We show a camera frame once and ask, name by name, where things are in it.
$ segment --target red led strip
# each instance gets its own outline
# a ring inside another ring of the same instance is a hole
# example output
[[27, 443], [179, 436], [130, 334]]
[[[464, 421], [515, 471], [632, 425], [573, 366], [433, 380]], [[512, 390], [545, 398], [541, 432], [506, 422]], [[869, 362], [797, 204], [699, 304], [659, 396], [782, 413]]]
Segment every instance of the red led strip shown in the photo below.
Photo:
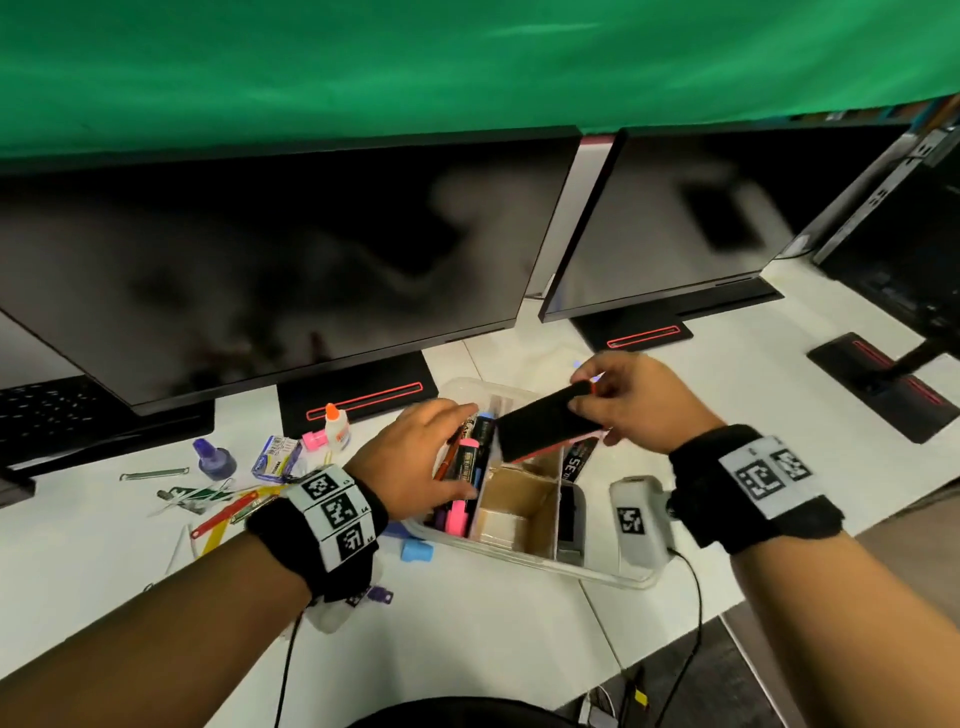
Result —
[[[369, 407], [373, 404], [380, 404], [381, 402], [396, 400], [400, 397], [409, 397], [410, 395], [419, 394], [422, 391], [422, 382], [413, 381], [409, 384], [403, 384], [402, 386], [394, 387], [393, 389], [385, 389], [382, 392], [374, 392], [369, 395], [364, 395], [363, 397], [354, 397], [352, 400], [335, 401], [333, 403], [336, 405], [337, 409], [342, 409], [349, 412], [353, 409]], [[307, 410], [306, 419], [310, 422], [325, 420], [326, 406]]]
[[[864, 352], [865, 354], [867, 354], [867, 356], [869, 356], [870, 358], [872, 358], [872, 359], [873, 359], [875, 362], [877, 362], [878, 364], [882, 364], [884, 367], [889, 367], [891, 364], [893, 364], [893, 359], [891, 359], [891, 358], [890, 358], [889, 356], [887, 356], [886, 354], [883, 354], [883, 353], [878, 352], [878, 351], [875, 350], [873, 347], [871, 347], [869, 344], [867, 344], [867, 342], [865, 342], [865, 341], [859, 341], [859, 340], [854, 339], [853, 345], [854, 345], [855, 347], [857, 347], [858, 349], [860, 349], [860, 350], [861, 350], [862, 352]], [[918, 394], [920, 394], [920, 396], [923, 397], [925, 400], [927, 400], [927, 401], [929, 401], [929, 402], [931, 402], [931, 403], [933, 403], [933, 404], [943, 404], [943, 403], [944, 403], [943, 400], [941, 400], [939, 397], [937, 397], [935, 394], [933, 394], [933, 392], [931, 392], [929, 389], [927, 389], [926, 387], [924, 387], [924, 386], [917, 380], [916, 377], [914, 377], [914, 376], [905, 376], [905, 377], [903, 378], [903, 380], [904, 380], [907, 384], [909, 384], [911, 387], [913, 387], [913, 388], [918, 392]]]
[[675, 336], [682, 333], [680, 327], [673, 325], [663, 328], [652, 328], [642, 333], [632, 333], [630, 336], [621, 336], [619, 339], [611, 339], [607, 342], [608, 349], [620, 349], [629, 347], [631, 344], [639, 344], [653, 339], [662, 339], [664, 336]]

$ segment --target hand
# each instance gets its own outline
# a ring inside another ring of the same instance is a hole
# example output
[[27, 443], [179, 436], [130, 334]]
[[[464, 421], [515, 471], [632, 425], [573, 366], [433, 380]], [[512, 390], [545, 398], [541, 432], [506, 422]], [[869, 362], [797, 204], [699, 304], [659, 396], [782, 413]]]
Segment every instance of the hand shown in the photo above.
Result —
[[407, 407], [396, 420], [350, 458], [344, 467], [376, 493], [391, 520], [426, 513], [451, 500], [471, 499], [476, 491], [459, 480], [434, 480], [437, 452], [476, 404], [430, 400]]
[[605, 445], [627, 438], [669, 454], [697, 435], [724, 426], [666, 364], [642, 353], [602, 352], [584, 362], [570, 382], [603, 374], [596, 394], [575, 397], [570, 409], [610, 432]]

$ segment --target power bank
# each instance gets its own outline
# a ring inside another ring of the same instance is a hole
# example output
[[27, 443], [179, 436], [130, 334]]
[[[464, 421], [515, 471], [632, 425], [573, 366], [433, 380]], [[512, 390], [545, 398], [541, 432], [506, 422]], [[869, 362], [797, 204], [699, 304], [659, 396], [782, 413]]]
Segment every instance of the power bank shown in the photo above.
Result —
[[526, 460], [601, 429], [597, 423], [573, 414], [566, 406], [574, 397], [592, 391], [592, 382], [578, 381], [497, 419], [496, 432], [503, 461]]

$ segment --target white glue bottle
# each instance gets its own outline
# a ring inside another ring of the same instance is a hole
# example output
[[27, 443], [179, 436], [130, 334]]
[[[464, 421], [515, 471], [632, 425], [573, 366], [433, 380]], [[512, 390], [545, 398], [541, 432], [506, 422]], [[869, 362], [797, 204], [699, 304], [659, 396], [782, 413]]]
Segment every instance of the white glue bottle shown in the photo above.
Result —
[[326, 444], [334, 452], [339, 452], [347, 446], [350, 441], [350, 423], [347, 420], [347, 413], [337, 409], [333, 403], [326, 406]]

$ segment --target wrist strap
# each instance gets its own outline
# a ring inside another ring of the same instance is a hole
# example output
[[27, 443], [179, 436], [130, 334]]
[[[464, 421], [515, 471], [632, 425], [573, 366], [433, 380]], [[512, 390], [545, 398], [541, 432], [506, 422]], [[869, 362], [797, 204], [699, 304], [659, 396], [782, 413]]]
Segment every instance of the wrist strap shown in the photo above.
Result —
[[668, 507], [700, 547], [729, 554], [777, 536], [823, 539], [840, 533], [843, 513], [779, 438], [747, 425], [707, 432], [670, 454], [677, 489]]
[[[246, 526], [280, 564], [303, 578], [316, 600], [331, 589], [339, 593], [370, 583], [375, 540], [387, 520], [370, 488], [328, 466], [291, 485]], [[354, 559], [358, 554], [364, 555]]]

